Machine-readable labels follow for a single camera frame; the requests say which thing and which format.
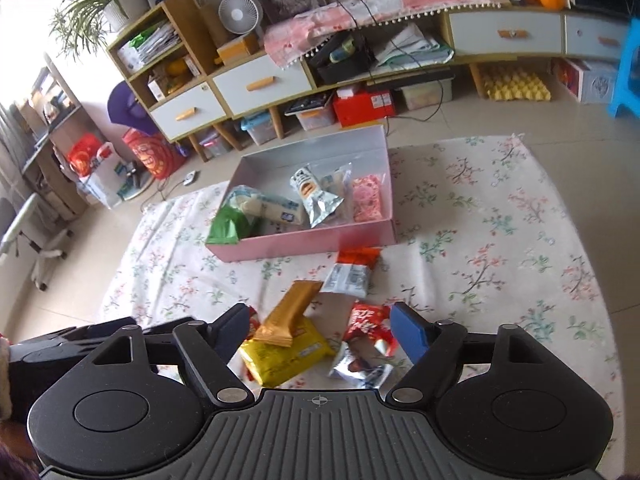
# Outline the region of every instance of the white drawer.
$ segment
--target white drawer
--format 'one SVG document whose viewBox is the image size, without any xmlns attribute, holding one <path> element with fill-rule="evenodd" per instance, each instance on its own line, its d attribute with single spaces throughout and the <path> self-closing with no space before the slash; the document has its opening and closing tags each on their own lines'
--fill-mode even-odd
<svg viewBox="0 0 640 480">
<path fill-rule="evenodd" d="M 180 118 L 192 108 L 195 108 L 193 114 Z M 226 117 L 226 113 L 210 86 L 202 83 L 159 106 L 151 112 L 151 116 L 164 136 L 168 140 L 174 140 L 211 121 Z"/>
<path fill-rule="evenodd" d="M 248 91 L 247 86 L 273 77 L 273 82 L 264 88 Z M 254 108 L 285 100 L 312 89 L 300 63 L 282 70 L 269 56 L 261 56 L 228 72 L 217 75 L 213 83 L 234 115 Z"/>
<path fill-rule="evenodd" d="M 618 60 L 629 26 L 601 18 L 567 15 L 564 30 L 568 56 Z"/>
<path fill-rule="evenodd" d="M 562 19 L 516 10 L 449 15 L 456 54 L 562 54 Z"/>
</svg>

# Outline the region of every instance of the pink box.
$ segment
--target pink box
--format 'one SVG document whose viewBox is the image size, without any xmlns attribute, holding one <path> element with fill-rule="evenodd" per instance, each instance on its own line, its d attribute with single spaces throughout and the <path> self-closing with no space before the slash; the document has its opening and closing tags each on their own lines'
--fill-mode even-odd
<svg viewBox="0 0 640 480">
<path fill-rule="evenodd" d="M 382 126 L 368 126 L 313 137 L 245 155 L 240 159 L 227 192 L 244 184 L 263 192 L 299 200 L 296 191 L 289 185 L 289 179 L 300 167 L 313 164 L 316 176 L 321 178 L 349 162 L 352 163 L 353 178 L 368 174 L 384 175 L 381 190 L 382 220 L 318 226 L 314 229 L 246 238 L 236 245 L 207 244 L 207 247 L 223 262 L 239 262 L 395 244 L 393 193 L 385 130 Z"/>
</svg>

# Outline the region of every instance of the yellow snack bag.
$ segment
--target yellow snack bag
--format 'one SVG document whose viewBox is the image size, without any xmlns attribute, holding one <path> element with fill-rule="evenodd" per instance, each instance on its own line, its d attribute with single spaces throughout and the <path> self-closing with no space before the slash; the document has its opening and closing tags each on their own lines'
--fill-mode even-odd
<svg viewBox="0 0 640 480">
<path fill-rule="evenodd" d="M 254 379 L 265 388 L 275 388 L 311 368 L 335 352 L 310 319 L 301 316 L 290 347 L 263 343 L 255 338 L 240 345 L 244 364 Z"/>
</svg>

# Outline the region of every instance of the green snack bag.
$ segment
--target green snack bag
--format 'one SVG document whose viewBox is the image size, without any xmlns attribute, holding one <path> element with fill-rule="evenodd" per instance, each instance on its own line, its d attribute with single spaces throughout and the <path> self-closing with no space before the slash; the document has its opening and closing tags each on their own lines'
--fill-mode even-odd
<svg viewBox="0 0 640 480">
<path fill-rule="evenodd" d="M 242 211 L 225 204 L 211 222 L 207 244 L 231 245 L 247 238 L 254 227 L 254 218 L 248 219 Z"/>
</svg>

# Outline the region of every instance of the yellow egg tray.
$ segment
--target yellow egg tray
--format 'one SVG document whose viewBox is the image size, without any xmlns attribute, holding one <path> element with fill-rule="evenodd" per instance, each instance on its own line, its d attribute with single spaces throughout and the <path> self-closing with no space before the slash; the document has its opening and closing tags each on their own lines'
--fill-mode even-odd
<svg viewBox="0 0 640 480">
<path fill-rule="evenodd" d="M 536 74 L 520 67 L 481 68 L 482 84 L 493 101 L 551 101 L 551 92 Z"/>
</svg>

